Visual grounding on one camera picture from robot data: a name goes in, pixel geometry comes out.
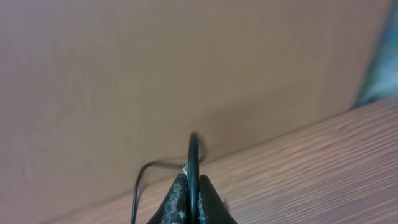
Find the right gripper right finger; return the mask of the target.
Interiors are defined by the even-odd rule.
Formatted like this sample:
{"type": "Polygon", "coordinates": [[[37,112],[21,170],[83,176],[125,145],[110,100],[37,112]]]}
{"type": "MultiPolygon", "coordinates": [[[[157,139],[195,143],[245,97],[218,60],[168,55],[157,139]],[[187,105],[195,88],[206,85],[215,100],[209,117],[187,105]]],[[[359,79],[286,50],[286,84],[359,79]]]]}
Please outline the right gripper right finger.
{"type": "Polygon", "coordinates": [[[201,224],[237,224],[207,175],[199,178],[198,220],[201,224]]]}

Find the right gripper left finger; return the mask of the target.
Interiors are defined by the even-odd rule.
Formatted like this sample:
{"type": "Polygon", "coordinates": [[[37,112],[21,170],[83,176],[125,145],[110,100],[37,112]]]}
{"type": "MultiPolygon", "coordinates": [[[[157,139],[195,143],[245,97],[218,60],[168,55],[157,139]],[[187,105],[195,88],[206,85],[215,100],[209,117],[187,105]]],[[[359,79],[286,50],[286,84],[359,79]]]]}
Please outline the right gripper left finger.
{"type": "Polygon", "coordinates": [[[187,176],[176,176],[160,207],[147,224],[186,224],[187,176]]]}

